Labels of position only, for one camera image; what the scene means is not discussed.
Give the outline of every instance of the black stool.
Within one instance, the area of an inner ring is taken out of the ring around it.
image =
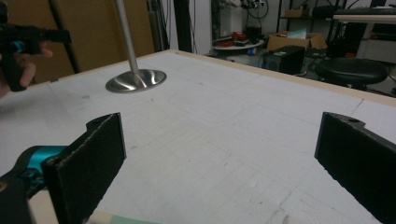
[[[356,58],[324,60],[315,72],[325,82],[357,90],[366,90],[366,85],[381,82],[388,76],[384,64]]]

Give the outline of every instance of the black post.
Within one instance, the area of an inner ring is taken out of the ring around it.
[[[178,49],[192,52],[189,0],[174,0]]]

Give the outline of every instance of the round black seat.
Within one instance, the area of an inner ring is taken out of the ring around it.
[[[382,63],[356,58],[334,58],[319,63],[315,72],[324,81],[337,85],[351,85],[352,88],[375,84],[388,76],[387,68]]]

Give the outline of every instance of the cardboard box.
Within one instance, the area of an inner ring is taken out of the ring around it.
[[[309,8],[305,9],[288,9],[285,10],[285,17],[300,18],[309,16]]]
[[[268,40],[267,50],[275,50],[285,47],[287,45],[301,46],[314,49],[326,49],[327,44],[324,36],[319,33],[307,33],[306,39],[288,38],[288,32],[282,31],[274,35],[270,35]]]

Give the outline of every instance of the silver disc base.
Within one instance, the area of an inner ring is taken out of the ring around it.
[[[106,89],[113,92],[137,92],[156,87],[166,80],[166,74],[157,70],[138,69],[138,73],[122,73],[113,77],[106,84]]]

